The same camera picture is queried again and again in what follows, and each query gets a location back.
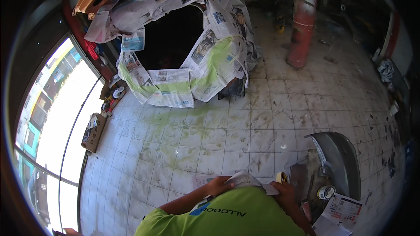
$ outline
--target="paint can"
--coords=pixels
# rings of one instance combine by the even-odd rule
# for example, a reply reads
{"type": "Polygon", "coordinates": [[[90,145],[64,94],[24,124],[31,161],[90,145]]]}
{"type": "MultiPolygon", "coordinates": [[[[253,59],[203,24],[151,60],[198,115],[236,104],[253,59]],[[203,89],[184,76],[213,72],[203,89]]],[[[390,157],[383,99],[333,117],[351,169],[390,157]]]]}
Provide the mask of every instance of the paint can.
{"type": "Polygon", "coordinates": [[[399,110],[398,103],[396,101],[394,101],[391,108],[389,109],[389,114],[391,114],[391,116],[393,116],[398,112],[398,110],[399,110]]]}
{"type": "Polygon", "coordinates": [[[321,200],[329,200],[336,193],[334,186],[323,186],[318,189],[317,196],[321,200]]]}

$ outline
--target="red pillar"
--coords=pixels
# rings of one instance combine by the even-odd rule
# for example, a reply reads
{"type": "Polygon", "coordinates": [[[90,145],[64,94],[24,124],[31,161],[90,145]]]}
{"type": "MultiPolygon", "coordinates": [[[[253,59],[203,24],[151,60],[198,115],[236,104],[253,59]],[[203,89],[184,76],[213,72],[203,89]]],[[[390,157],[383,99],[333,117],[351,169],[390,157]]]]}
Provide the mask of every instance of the red pillar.
{"type": "Polygon", "coordinates": [[[293,27],[287,62],[296,68],[306,64],[315,13],[316,0],[294,0],[293,27]]]}

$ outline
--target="yellow bucket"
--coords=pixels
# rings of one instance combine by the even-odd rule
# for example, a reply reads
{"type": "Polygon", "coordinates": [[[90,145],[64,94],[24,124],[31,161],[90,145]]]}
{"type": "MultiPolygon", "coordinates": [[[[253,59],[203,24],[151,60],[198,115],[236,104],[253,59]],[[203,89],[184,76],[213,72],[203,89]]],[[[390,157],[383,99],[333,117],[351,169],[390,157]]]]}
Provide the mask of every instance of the yellow bucket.
{"type": "Polygon", "coordinates": [[[273,24],[274,24],[274,29],[277,31],[277,33],[279,34],[283,34],[284,32],[284,17],[283,16],[278,16],[277,19],[274,20],[273,24]]]}

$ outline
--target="hand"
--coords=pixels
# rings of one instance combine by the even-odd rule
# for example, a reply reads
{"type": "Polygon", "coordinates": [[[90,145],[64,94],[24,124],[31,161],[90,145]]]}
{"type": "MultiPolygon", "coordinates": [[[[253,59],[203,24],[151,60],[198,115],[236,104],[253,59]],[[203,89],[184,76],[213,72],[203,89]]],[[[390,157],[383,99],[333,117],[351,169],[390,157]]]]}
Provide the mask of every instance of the hand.
{"type": "Polygon", "coordinates": [[[209,183],[204,185],[205,192],[207,195],[217,196],[219,194],[222,194],[223,192],[233,189],[235,187],[235,184],[229,183],[225,184],[225,182],[230,179],[231,176],[217,176],[213,180],[211,180],[209,183]]]}
{"type": "Polygon", "coordinates": [[[294,187],[288,183],[279,183],[276,181],[271,181],[270,185],[274,186],[279,192],[279,195],[274,195],[273,198],[280,205],[284,207],[286,205],[291,205],[294,202],[294,187]]]}

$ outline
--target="metal pipe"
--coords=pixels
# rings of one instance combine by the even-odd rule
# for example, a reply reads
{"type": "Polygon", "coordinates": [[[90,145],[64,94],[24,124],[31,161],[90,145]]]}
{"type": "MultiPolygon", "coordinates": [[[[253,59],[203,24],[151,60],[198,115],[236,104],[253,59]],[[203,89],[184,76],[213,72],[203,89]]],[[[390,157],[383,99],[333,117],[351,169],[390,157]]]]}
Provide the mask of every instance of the metal pipe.
{"type": "MultiPolygon", "coordinates": [[[[36,167],[36,168],[38,168],[39,170],[42,170],[43,172],[45,172],[45,173],[47,173],[48,175],[50,175],[50,176],[53,176],[54,178],[56,178],[56,179],[59,179],[60,177],[57,175],[57,174],[55,174],[54,172],[52,172],[52,171],[50,171],[50,170],[48,170],[48,169],[46,169],[46,168],[44,168],[44,167],[42,167],[41,165],[39,165],[35,160],[33,160],[31,157],[29,157],[28,155],[26,155],[24,152],[23,152],[23,150],[21,150],[16,144],[15,144],[15,151],[17,152],[17,153],[19,153],[22,157],[24,157],[25,158],[25,160],[27,160],[27,161],[29,161],[29,163],[30,164],[32,164],[32,165],[34,165],[34,167],[36,167]]],[[[68,179],[65,179],[65,178],[61,178],[62,179],[62,181],[63,182],[66,182],[66,183],[68,183],[68,184],[70,184],[70,185],[73,185],[73,186],[76,186],[76,187],[78,187],[79,186],[79,184],[78,183],[76,183],[76,182],[74,182],[74,181],[69,181],[68,179]]]]}

